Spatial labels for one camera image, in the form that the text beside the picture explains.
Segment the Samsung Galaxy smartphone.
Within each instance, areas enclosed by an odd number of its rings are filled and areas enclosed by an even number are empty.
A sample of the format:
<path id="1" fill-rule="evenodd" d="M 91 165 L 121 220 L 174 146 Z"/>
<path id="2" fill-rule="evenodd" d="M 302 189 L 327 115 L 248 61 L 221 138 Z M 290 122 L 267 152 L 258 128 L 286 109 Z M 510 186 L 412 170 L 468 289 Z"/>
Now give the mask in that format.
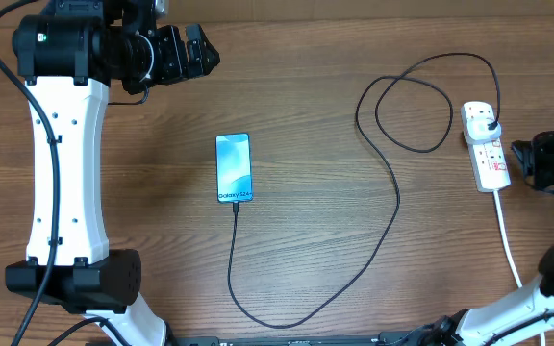
<path id="1" fill-rule="evenodd" d="M 249 134 L 217 136 L 215 155 L 218 202 L 252 201 L 254 194 Z"/>

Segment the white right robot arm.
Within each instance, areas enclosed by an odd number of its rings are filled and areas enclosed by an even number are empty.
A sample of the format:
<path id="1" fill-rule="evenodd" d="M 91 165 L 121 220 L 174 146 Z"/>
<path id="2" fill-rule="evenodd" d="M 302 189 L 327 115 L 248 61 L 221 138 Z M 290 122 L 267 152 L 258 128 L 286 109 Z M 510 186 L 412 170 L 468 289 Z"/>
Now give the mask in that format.
<path id="1" fill-rule="evenodd" d="M 542 132 L 529 141 L 515 141 L 511 149 L 530 187 L 554 194 L 554 131 Z M 499 192 L 492 192 L 504 252 L 517 290 L 478 308 L 443 316 L 433 324 L 410 332 L 393 333 L 380 345 L 514 345 L 554 330 L 554 244 L 539 262 L 539 275 L 524 284 L 518 275 L 508 242 Z"/>

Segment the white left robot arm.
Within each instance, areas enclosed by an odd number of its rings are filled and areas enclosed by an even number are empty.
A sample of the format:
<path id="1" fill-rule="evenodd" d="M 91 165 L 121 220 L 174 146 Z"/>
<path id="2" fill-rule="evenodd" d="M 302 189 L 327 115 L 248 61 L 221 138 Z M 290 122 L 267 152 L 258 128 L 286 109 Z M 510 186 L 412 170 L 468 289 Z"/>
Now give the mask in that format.
<path id="1" fill-rule="evenodd" d="M 115 345 L 172 345 L 140 294 L 141 261 L 112 249 L 101 206 L 101 137 L 112 81 L 145 101 L 150 88 L 203 77 L 219 64 L 201 26 L 159 26 L 164 1 L 52 1 L 13 33 L 34 135 L 34 215 L 7 289 L 98 325 Z"/>

